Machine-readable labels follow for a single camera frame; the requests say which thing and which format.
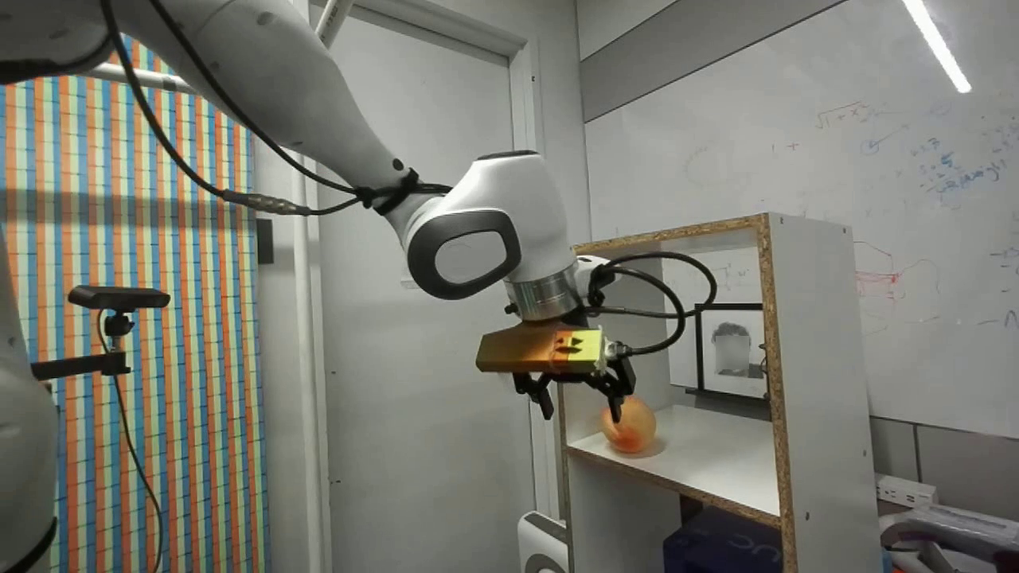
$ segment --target wooden shelf edge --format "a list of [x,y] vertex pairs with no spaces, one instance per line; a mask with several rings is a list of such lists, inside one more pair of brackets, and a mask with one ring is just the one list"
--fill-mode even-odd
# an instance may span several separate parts
[[643,245],[724,235],[724,231],[760,231],[760,228],[767,228],[767,213],[712,218],[712,221],[698,221],[698,227],[680,227],[680,228],[639,231],[639,235],[621,235],[621,238],[606,238],[606,241],[583,241],[583,245],[577,245],[577,250],[611,253],[611,250],[626,250],[626,249],[643,249]]
[[759,526],[767,526],[767,529],[775,529],[775,531],[781,531],[781,536],[788,531],[788,518],[782,518],[782,515],[760,511],[760,509],[755,509],[755,506],[743,506],[743,502],[735,502],[735,498],[725,498],[725,497],[715,497],[715,492],[708,492],[708,491],[698,491],[698,486],[668,479],[668,477],[663,477],[663,475],[649,475],[649,471],[639,471],[639,468],[629,468],[629,464],[618,464],[618,462],[611,462],[611,457],[593,454],[593,452],[577,447],[577,445],[568,445],[568,454],[573,454],[573,457],[580,457],[580,462],[589,462],[589,464],[600,464],[600,468],[611,468],[611,471],[618,471],[618,475],[636,475],[636,477],[653,479],[653,482],[659,482],[659,486],[668,486],[668,491],[676,491],[676,492],[680,492],[680,497],[690,497],[690,498],[698,498],[698,502],[704,502],[704,506],[715,506],[715,509],[724,509],[724,511],[734,511],[734,515],[750,518],[750,521],[759,521]]

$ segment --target shelf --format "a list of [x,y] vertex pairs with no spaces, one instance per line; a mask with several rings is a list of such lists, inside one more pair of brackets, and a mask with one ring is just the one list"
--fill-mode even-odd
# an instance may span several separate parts
[[663,245],[671,245],[671,249],[680,245],[680,250],[725,250],[725,249],[755,245],[764,227],[767,227],[767,213],[759,213],[743,218],[715,218],[715,221],[700,221],[685,228],[586,241],[577,250],[618,253],[618,250],[646,250]]
[[685,497],[781,529],[775,427],[755,417],[671,405],[655,409],[659,447],[626,457],[601,432],[573,439],[571,454],[636,471]]

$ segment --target whiteboard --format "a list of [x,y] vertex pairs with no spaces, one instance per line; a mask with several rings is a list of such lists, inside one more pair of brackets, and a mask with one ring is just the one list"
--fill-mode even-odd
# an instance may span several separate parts
[[871,412],[1019,436],[1019,4],[846,0],[586,125],[593,235],[740,213],[858,238]]

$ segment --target portrait photo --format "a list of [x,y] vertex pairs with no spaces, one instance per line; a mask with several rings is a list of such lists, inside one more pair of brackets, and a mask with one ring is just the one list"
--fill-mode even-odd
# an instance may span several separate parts
[[760,305],[704,305],[698,316],[698,385],[712,393],[767,393]]

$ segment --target door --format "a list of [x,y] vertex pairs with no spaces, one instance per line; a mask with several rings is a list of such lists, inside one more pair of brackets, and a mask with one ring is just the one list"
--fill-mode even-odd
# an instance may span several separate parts
[[[346,18],[334,54],[378,136],[429,182],[514,147],[510,68]],[[385,218],[321,221],[331,560],[340,573],[516,571],[531,506],[529,401],[475,369],[506,296],[420,293]]]

